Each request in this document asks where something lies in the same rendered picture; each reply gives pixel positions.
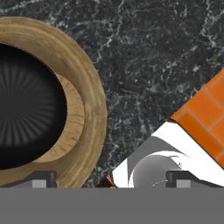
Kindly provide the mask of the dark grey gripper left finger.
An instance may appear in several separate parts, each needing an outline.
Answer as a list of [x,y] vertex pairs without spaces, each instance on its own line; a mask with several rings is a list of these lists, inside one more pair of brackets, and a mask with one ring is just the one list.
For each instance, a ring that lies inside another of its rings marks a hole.
[[34,171],[26,178],[6,185],[1,185],[1,188],[54,188],[57,186],[56,176],[56,171]]

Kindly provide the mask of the wooden bowl with black inside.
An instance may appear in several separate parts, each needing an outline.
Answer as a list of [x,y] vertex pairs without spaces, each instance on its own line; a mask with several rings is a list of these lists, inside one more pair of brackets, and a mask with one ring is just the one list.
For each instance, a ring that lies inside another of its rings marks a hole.
[[29,163],[0,171],[0,185],[44,170],[57,172],[59,187],[82,186],[101,155],[107,127],[105,94],[91,59],[63,31],[28,17],[0,17],[0,41],[33,53],[56,74],[71,81],[80,94],[85,112],[83,131],[70,152],[49,163]]

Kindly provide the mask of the white box with grey swirl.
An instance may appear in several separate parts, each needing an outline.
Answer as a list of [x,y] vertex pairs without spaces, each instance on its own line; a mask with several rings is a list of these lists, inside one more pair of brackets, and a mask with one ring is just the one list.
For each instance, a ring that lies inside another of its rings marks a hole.
[[119,188],[166,188],[168,171],[189,171],[224,188],[221,168],[175,122],[165,122],[113,171]]

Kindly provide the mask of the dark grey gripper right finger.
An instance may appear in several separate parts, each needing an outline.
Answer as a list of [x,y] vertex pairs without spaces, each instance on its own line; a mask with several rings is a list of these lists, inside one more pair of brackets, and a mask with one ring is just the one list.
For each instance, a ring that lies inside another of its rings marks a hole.
[[167,188],[221,188],[221,185],[216,185],[205,180],[201,180],[189,171],[168,171],[166,173]]

